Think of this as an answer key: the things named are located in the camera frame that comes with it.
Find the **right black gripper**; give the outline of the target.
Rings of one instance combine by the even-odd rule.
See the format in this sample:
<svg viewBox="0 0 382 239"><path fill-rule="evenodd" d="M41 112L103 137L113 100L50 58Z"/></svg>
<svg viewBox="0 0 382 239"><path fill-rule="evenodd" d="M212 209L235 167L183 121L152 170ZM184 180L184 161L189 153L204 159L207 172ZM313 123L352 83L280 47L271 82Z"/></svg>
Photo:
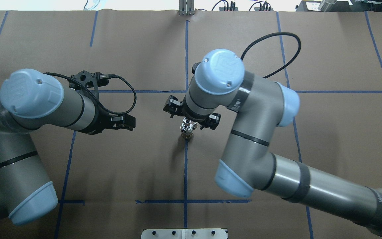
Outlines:
<svg viewBox="0 0 382 239"><path fill-rule="evenodd" d="M165 102L163 111L169 113L170 118L174 116L184 116L191 120L200 123L200 130L209 128L215 130L221 120L221 114L211 113L210 108L200 107L193 100L178 101L176 97L170 95Z"/></svg>

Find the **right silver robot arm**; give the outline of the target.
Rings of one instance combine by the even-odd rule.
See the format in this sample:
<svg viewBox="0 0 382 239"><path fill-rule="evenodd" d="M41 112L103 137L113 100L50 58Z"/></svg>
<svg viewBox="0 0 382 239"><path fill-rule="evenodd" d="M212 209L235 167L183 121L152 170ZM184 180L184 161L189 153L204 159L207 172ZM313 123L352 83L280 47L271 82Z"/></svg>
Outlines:
<svg viewBox="0 0 382 239"><path fill-rule="evenodd" d="M216 129L224 107L235 113L215 182L249 198L272 194L338 216L382 237L382 93L303 92L245 69L226 49L194 64L182 99L163 110Z"/></svg>

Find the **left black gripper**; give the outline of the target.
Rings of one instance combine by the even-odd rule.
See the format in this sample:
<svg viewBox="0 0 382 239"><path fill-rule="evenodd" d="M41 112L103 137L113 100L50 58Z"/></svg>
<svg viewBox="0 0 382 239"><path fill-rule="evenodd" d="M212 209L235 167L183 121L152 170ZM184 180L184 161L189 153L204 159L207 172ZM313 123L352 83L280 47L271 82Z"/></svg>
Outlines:
<svg viewBox="0 0 382 239"><path fill-rule="evenodd" d="M133 131L136 127L136 118L132 115L123 114L116 117L111 117L97 103L93 102L95 115L91 123L85 128L85 133L95 135L102 133L104 129L126 129Z"/></svg>

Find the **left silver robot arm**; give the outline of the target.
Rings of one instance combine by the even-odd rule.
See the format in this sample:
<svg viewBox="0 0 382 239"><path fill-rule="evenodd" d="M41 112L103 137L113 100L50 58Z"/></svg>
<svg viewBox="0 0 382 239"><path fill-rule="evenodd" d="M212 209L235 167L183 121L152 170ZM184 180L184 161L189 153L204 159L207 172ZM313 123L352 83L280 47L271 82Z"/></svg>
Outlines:
<svg viewBox="0 0 382 239"><path fill-rule="evenodd" d="M99 100L99 87L119 79L131 89L130 109L115 112ZM95 135L136 127L129 115L137 94L117 74L79 72L71 77L34 69L13 72L0 88L0 220L19 226L51 212L59 202L31 133L46 124Z"/></svg>

